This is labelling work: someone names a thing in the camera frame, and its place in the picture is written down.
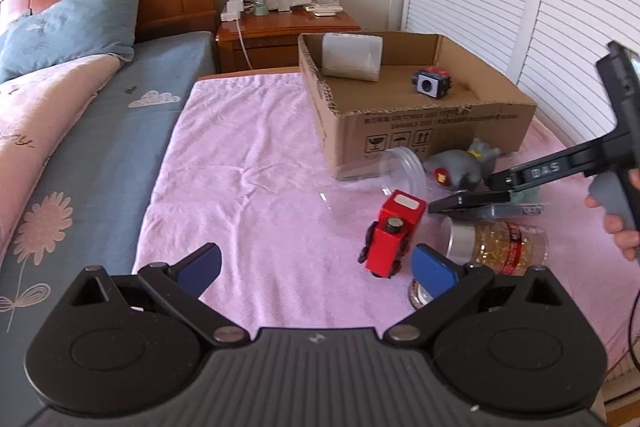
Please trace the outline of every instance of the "blue bed sheet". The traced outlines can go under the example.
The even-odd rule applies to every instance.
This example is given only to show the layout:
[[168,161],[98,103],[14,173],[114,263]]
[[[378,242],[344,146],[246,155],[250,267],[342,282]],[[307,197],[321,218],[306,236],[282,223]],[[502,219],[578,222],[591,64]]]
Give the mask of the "blue bed sheet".
[[[175,122],[196,78],[213,69],[209,32],[137,44],[133,62],[49,159],[0,267],[2,427],[23,425],[42,407],[24,374],[24,354],[82,267],[130,272]],[[30,235],[33,243],[37,234],[48,243],[42,262],[28,255],[18,263],[21,239]]]

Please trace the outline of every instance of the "pink cloth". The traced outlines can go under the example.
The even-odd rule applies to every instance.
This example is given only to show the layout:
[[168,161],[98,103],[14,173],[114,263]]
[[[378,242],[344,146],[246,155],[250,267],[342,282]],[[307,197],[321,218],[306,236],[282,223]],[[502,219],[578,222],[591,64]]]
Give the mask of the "pink cloth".
[[119,68],[91,55],[0,84],[0,264],[47,159]]
[[[499,166],[561,148],[536,120],[521,151]],[[549,265],[613,364],[625,352],[639,272],[602,231],[602,211],[583,207],[587,185],[574,176],[543,187],[543,201],[571,206],[539,224],[550,238]],[[356,262],[383,201],[377,180],[338,183],[326,171],[299,74],[197,82],[162,163],[134,270],[175,263],[212,241],[222,248],[223,269],[202,300],[250,332],[373,326],[382,333],[413,310],[408,261],[391,280]],[[439,222],[423,219],[415,240],[430,243]]]

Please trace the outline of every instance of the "person's hand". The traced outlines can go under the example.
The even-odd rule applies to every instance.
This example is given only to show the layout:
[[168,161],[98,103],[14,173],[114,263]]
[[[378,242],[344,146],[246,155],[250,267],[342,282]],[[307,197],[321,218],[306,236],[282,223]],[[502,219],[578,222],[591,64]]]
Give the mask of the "person's hand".
[[[629,171],[629,181],[640,190],[640,171],[638,169]],[[600,206],[591,196],[587,196],[584,203],[589,208]],[[622,250],[625,259],[633,261],[636,258],[636,248],[640,247],[640,232],[638,230],[624,230],[624,228],[625,224],[620,216],[612,216],[611,214],[604,216],[604,229],[613,235],[613,241]]]

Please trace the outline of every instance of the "stuffed animal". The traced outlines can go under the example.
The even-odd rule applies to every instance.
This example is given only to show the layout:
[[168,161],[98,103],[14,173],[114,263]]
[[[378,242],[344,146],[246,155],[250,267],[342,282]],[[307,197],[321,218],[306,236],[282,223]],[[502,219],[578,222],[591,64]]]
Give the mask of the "stuffed animal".
[[468,150],[451,149],[427,158],[422,167],[427,174],[451,190],[473,190],[493,174],[500,149],[476,138]]

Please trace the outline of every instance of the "cloud pattern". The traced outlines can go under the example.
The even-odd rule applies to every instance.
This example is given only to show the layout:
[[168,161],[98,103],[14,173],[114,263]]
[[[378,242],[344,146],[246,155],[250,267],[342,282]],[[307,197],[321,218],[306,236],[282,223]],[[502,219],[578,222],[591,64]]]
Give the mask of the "cloud pattern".
[[180,102],[179,96],[174,96],[170,92],[157,92],[156,90],[147,91],[140,97],[140,100],[134,100],[129,107],[143,107],[144,105],[158,105],[160,103]]

